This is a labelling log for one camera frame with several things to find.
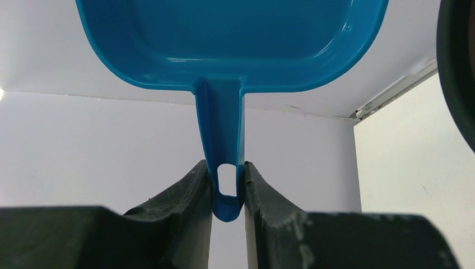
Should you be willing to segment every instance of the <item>black rim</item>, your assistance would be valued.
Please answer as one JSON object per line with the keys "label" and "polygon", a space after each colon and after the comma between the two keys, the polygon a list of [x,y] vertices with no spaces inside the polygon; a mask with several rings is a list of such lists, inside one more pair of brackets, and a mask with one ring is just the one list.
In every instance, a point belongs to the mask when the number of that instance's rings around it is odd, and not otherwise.
{"label": "black rim", "polygon": [[442,0],[437,25],[437,65],[455,124],[475,151],[475,81],[469,56],[472,1]]}

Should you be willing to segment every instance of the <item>dustpan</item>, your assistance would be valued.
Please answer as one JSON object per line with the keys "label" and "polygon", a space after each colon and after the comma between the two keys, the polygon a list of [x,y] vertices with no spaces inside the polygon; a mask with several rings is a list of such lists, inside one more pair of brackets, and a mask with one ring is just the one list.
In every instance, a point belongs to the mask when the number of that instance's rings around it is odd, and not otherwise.
{"label": "dustpan", "polygon": [[[76,3],[91,46],[112,73],[141,88],[195,95],[213,211],[232,221],[243,205],[244,95],[335,80],[368,50],[388,0]],[[220,193],[221,164],[236,166],[237,196]]]}

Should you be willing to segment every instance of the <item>white surface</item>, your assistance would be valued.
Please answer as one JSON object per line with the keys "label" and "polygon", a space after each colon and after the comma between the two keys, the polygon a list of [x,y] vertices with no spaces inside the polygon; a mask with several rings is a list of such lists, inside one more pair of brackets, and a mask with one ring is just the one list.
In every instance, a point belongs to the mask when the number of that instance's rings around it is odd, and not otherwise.
{"label": "white surface", "polygon": [[[352,121],[248,110],[245,128],[246,159],[292,202],[361,210]],[[5,92],[0,138],[0,206],[124,213],[204,157],[191,105]],[[244,229],[214,219],[210,268],[247,267]]]}
{"label": "white surface", "polygon": [[[349,116],[435,57],[440,0],[390,0],[372,47],[338,80],[297,94],[256,94],[248,108]],[[0,87],[116,99],[194,103],[188,92],[152,91],[110,73],[87,42],[74,1],[0,1]]]}
{"label": "white surface", "polygon": [[363,212],[428,217],[475,268],[475,154],[433,76],[355,127]]}

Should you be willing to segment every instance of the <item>dustpan handle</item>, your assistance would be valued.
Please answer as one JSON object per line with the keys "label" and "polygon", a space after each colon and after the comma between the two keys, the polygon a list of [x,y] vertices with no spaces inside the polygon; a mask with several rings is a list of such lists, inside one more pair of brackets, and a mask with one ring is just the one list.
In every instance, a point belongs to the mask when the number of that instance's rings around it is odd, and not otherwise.
{"label": "dustpan handle", "polygon": [[[215,216],[225,222],[239,216],[244,203],[244,103],[238,78],[213,78],[195,85],[198,124],[211,177]],[[218,167],[236,166],[237,196],[219,189]]]}

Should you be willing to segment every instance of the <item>handle hole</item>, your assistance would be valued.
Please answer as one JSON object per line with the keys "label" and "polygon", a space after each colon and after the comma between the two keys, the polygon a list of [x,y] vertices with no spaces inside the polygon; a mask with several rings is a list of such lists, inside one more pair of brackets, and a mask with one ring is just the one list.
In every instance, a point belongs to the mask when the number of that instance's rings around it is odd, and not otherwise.
{"label": "handle hole", "polygon": [[222,164],[218,167],[220,192],[224,195],[237,196],[236,167],[232,164]]}

